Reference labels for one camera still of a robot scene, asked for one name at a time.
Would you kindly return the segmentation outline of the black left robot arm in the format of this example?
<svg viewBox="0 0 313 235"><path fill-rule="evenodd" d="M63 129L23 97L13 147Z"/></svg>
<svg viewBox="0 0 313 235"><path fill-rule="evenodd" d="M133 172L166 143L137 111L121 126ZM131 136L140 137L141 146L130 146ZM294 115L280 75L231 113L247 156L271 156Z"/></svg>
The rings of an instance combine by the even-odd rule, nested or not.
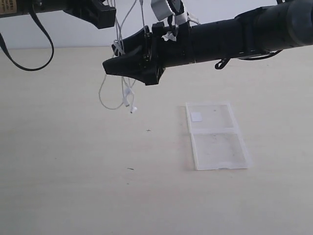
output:
<svg viewBox="0 0 313 235"><path fill-rule="evenodd" d="M113 37L127 27L142 24L130 18L137 0L125 2L128 12L117 17L117 4L113 0L2 0L1 23L12 36L0 39L0 48L8 56L8 44L20 42L19 49L100 47L106 42L96 39L105 32Z"/></svg>

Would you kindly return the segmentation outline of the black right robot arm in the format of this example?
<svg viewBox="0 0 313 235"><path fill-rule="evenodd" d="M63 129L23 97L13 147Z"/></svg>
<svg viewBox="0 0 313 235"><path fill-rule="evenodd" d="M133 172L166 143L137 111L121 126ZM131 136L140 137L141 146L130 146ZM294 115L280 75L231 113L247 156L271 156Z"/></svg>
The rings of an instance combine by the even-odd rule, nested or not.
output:
<svg viewBox="0 0 313 235"><path fill-rule="evenodd" d="M267 59L285 49L313 43L313 3L278 1L233 19L191 26L158 22L122 41L124 51L103 62L108 75L156 85L168 67L215 61L221 70L229 60Z"/></svg>

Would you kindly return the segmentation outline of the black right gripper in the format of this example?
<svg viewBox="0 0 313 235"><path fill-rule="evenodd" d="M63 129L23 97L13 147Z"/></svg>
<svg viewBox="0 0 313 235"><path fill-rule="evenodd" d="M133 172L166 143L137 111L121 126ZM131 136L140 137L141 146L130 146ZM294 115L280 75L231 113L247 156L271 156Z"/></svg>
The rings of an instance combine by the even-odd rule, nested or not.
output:
<svg viewBox="0 0 313 235"><path fill-rule="evenodd" d="M185 65L191 61L190 23L179 26L155 23L149 32L147 57L143 59L141 55L127 54L144 46L146 33L148 26L132 36L113 42L113 53L120 56L102 63L106 74L133 78L151 86L159 84L166 68Z"/></svg>

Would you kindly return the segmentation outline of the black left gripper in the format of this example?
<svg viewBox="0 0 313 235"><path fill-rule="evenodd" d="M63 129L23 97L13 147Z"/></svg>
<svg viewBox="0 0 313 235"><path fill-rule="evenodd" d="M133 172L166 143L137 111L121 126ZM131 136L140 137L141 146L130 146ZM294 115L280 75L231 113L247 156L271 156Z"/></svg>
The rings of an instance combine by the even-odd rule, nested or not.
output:
<svg viewBox="0 0 313 235"><path fill-rule="evenodd" d="M102 0L68 0L65 13L91 23L98 29L115 25L116 8Z"/></svg>

